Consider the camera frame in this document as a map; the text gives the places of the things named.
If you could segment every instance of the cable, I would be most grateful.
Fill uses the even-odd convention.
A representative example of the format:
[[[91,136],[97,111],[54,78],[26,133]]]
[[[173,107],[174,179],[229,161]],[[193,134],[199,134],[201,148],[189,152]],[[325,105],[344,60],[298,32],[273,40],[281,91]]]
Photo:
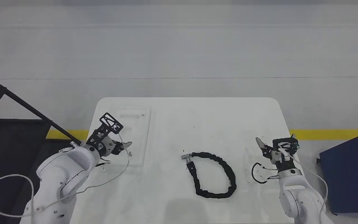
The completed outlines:
[[[316,174],[315,172],[313,172],[312,170],[310,170],[309,168],[305,167],[304,165],[302,165],[299,161],[297,161],[295,158],[293,158],[293,156],[291,156],[289,153],[288,153],[288,156],[291,157],[295,162],[297,162],[298,164],[300,164],[303,168],[305,168],[306,170],[310,171],[313,175],[315,175],[316,177],[318,177],[321,181],[324,182],[324,185],[326,186],[326,194],[323,198],[323,204],[321,206],[321,210],[319,211],[319,223],[322,224],[322,216],[321,216],[321,213],[323,211],[323,207],[324,205],[326,204],[327,202],[327,198],[328,198],[328,185],[326,183],[326,181],[320,177],[318,174]]]
[[[25,178],[26,180],[28,180],[30,182],[31,185],[31,213],[29,214],[23,214],[23,215],[15,215],[15,214],[5,214],[0,212],[0,215],[2,216],[6,216],[6,217],[11,217],[11,218],[21,218],[21,217],[25,217],[25,216],[32,216],[34,214],[34,184],[32,183],[32,181],[30,180],[30,178],[28,178],[27,176],[21,175],[21,174],[10,174],[10,175],[6,175],[0,178],[0,180],[5,179],[5,178],[9,178],[9,177],[13,177],[13,176],[19,176],[22,178]]]
[[[261,166],[261,163],[257,162],[257,163],[255,163],[255,164],[252,166],[251,176],[252,176],[253,180],[256,181],[256,182],[258,182],[259,184],[266,184],[266,183],[267,183],[267,180],[266,180],[266,181],[258,181],[258,180],[253,176],[253,169],[255,168],[256,165]]]
[[[119,133],[118,133],[118,135],[119,135],[119,138],[121,139],[121,141],[122,141],[122,143],[123,143],[123,140],[122,140],[121,135],[120,135]],[[75,196],[75,195],[77,195],[77,194],[82,194],[82,193],[84,193],[86,190],[88,190],[89,188],[97,188],[97,187],[99,187],[99,186],[103,186],[103,185],[105,185],[105,184],[108,184],[109,182],[115,180],[115,179],[118,178],[120,175],[122,175],[122,174],[124,173],[124,171],[128,168],[128,165],[129,165],[129,152],[128,152],[127,147],[125,146],[125,144],[123,144],[123,147],[124,147],[124,150],[125,150],[126,153],[127,153],[128,161],[127,161],[127,165],[125,166],[124,170],[123,170],[120,174],[118,174],[118,175],[115,176],[114,178],[112,178],[112,179],[110,179],[110,180],[108,180],[108,181],[106,181],[106,182],[104,182],[104,183],[102,183],[102,184],[93,185],[93,186],[88,186],[88,187],[86,187],[86,188],[85,188],[83,191],[81,191],[81,192],[77,192],[77,193],[75,193],[75,194],[72,194],[72,195],[69,195],[69,196],[60,198],[59,200],[57,200],[57,201],[55,201],[55,202],[52,202],[51,204],[49,204],[49,205],[43,207],[42,209],[40,208],[41,210],[39,210],[38,212],[34,212],[34,185],[33,185],[32,181],[31,181],[27,176],[23,176],[23,175],[21,175],[21,174],[11,174],[11,175],[7,175],[7,176],[1,177],[0,180],[1,180],[1,179],[4,179],[4,178],[8,178],[8,177],[10,177],[10,176],[21,176],[21,177],[27,179],[27,180],[30,182],[30,184],[31,184],[31,212],[30,212],[29,214],[23,214],[23,215],[5,214],[5,213],[0,212],[0,215],[7,216],[7,217],[12,217],[12,218],[22,218],[22,217],[26,217],[26,216],[32,216],[32,215],[34,215],[34,214],[43,212],[44,210],[46,210],[46,209],[49,208],[50,206],[52,206],[52,205],[54,205],[54,204],[56,204],[56,203],[58,203],[58,202],[60,202],[60,201],[62,201],[62,200],[64,200],[64,199],[66,199],[66,198],[71,198],[71,197],[73,197],[73,196]]]

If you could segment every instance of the white robotic arm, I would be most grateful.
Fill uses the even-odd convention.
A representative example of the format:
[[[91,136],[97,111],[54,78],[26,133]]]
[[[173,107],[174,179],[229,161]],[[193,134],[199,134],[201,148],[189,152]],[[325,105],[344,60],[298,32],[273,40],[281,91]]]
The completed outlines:
[[[34,196],[34,215],[21,219],[20,224],[69,223],[76,192],[86,181],[90,172],[100,160],[96,150],[89,150],[89,145],[75,146],[68,152],[59,152],[46,159],[37,169],[40,188]],[[47,208],[50,202],[57,202]],[[25,207],[24,214],[29,213],[31,201]]]
[[[40,178],[39,191],[33,198],[34,213],[21,218],[20,224],[69,224],[76,203],[76,192],[87,180],[90,172],[98,166],[101,157],[118,155],[131,142],[122,143],[108,137],[118,134],[123,126],[106,113],[102,125],[94,131],[86,144],[60,150],[47,158],[36,170]],[[24,214],[31,213],[32,201]]]
[[[279,180],[279,198],[285,214],[294,218],[296,224],[333,224],[326,215],[322,196],[312,188],[293,163],[293,155],[299,148],[297,139],[293,136],[274,139],[273,147],[264,144],[259,138],[256,138],[256,142],[262,155],[277,167],[277,175],[269,179]]]

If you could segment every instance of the metal clip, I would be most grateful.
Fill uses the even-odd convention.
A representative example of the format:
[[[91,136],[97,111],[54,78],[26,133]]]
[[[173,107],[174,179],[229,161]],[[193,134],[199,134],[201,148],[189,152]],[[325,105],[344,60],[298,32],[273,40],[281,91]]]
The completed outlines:
[[[191,154],[185,154],[181,156],[181,159],[186,160],[186,163],[188,164],[189,162],[191,162],[190,157],[192,157]]]
[[[274,179],[279,179],[280,177],[278,175],[275,176],[270,176],[269,178],[267,178],[268,180],[274,180]]]

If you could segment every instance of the black cable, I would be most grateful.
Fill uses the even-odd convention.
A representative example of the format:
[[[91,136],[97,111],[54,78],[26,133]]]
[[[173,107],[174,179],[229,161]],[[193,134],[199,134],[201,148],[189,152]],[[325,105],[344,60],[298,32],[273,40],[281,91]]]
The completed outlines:
[[[252,166],[251,176],[252,176],[253,180],[256,181],[256,182],[258,182],[259,184],[266,184],[267,181],[258,181],[258,180],[256,180],[256,178],[253,176],[253,169],[255,168],[256,165],[262,166],[261,163],[259,163],[259,162],[255,163],[255,164]]]
[[[204,198],[229,198],[236,190],[236,177],[234,174],[234,171],[231,169],[231,167],[220,157],[210,154],[208,152],[193,152],[191,154],[191,157],[201,157],[201,158],[209,158],[211,160],[214,160],[216,162],[218,162],[224,169],[226,175],[229,178],[230,181],[230,186],[228,188],[228,191],[226,193],[219,193],[219,194],[215,194],[215,193],[211,193],[208,192],[207,190],[202,190],[200,189],[200,182],[199,179],[197,178],[197,174],[196,174],[196,167],[194,165],[193,161],[190,161],[186,164],[186,166],[189,169],[189,172],[194,180],[194,186],[195,186],[195,192],[197,195],[202,196]]]

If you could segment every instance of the white tabletop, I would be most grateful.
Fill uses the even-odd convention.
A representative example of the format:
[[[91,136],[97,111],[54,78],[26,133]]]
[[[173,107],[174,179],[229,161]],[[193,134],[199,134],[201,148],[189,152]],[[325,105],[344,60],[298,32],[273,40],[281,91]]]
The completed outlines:
[[[129,167],[107,185],[78,195],[72,224],[293,223],[281,208],[278,181],[257,184],[251,178],[255,162],[273,166],[262,156],[255,137],[272,145],[273,139],[289,136],[276,100],[104,98],[97,104],[89,133],[98,128],[98,119],[105,112],[113,115],[125,107],[151,109],[144,163]],[[220,156],[233,169],[237,190],[230,198],[206,199],[195,194],[181,155],[202,151]],[[229,181],[220,165],[209,159],[192,160],[202,189],[227,191]],[[115,164],[106,170],[96,168],[83,187],[103,183],[122,169]]]

